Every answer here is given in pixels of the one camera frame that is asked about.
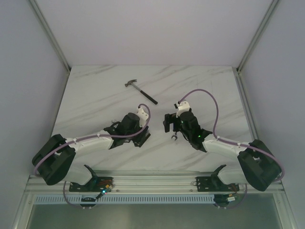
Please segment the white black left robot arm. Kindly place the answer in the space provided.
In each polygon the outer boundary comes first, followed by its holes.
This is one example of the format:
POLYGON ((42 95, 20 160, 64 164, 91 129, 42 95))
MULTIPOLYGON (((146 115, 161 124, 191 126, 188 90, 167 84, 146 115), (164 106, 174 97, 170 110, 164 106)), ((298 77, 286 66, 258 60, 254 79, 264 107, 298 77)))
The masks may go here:
POLYGON ((149 107, 140 104, 136 113, 128 113, 121 121, 112 123, 95 134, 75 138, 53 135, 33 157, 33 173, 43 178, 49 186, 66 181, 92 192, 97 188, 98 176, 90 165, 82 164, 77 159, 129 142, 133 142, 135 147, 141 147, 150 137, 150 118, 149 107))

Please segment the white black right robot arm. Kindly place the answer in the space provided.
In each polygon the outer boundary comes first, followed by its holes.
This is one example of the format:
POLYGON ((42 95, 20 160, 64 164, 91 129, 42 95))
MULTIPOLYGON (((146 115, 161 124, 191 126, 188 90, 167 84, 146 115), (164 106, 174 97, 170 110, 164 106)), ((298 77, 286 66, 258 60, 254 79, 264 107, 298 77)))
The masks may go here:
POLYGON ((265 191, 279 178, 283 169, 268 147, 260 140, 250 143, 234 142, 223 139, 215 133, 200 127, 188 102, 176 103, 176 113, 165 114, 165 132, 173 127, 195 149, 214 153, 238 162, 236 166, 220 165, 211 174, 211 185, 222 190, 233 183, 247 183, 258 191, 265 191))

